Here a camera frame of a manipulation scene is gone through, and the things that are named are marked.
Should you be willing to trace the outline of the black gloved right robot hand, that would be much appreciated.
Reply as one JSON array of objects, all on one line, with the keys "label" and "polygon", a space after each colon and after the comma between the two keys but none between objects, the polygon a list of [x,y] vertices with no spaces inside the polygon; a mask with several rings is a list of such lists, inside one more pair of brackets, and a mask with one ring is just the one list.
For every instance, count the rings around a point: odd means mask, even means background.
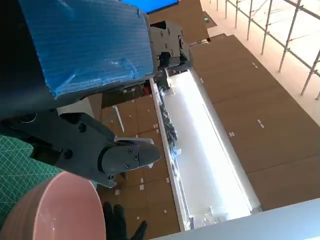
[{"label": "black gloved right robot hand", "polygon": [[102,209],[107,240],[143,240],[145,238],[148,227],[145,220],[141,222],[134,235],[129,238],[125,209],[120,204],[112,206],[109,202],[104,202]]}]

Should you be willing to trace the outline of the bare left hand blue tape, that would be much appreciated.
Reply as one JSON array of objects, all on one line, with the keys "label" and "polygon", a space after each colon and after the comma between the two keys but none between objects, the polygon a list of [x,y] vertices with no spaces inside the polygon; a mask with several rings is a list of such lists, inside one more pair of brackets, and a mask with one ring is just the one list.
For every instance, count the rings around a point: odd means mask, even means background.
[{"label": "bare left hand blue tape", "polygon": [[178,25],[151,24],[125,2],[3,0],[0,133],[31,144],[37,161],[113,188],[116,174],[152,165],[160,151],[150,139],[116,137],[92,116],[58,108],[191,64]]}]

